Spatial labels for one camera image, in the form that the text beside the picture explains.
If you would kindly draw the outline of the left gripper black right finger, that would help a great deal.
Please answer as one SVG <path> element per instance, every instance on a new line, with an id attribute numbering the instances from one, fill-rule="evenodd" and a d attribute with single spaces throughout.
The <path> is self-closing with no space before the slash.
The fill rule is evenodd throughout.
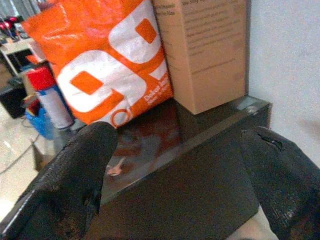
<path id="1" fill-rule="evenodd" d="M 292 141 L 266 128 L 241 133 L 242 161 L 280 240 L 320 238 L 320 169 Z"/>

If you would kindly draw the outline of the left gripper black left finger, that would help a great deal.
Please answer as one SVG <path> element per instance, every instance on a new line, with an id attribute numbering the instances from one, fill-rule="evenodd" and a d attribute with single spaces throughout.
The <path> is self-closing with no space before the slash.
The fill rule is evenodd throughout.
<path id="1" fill-rule="evenodd" d="M 100 211 L 106 167 L 117 144 L 109 123 L 83 127 L 21 193 L 0 223 L 1 239 L 82 239 Z"/>

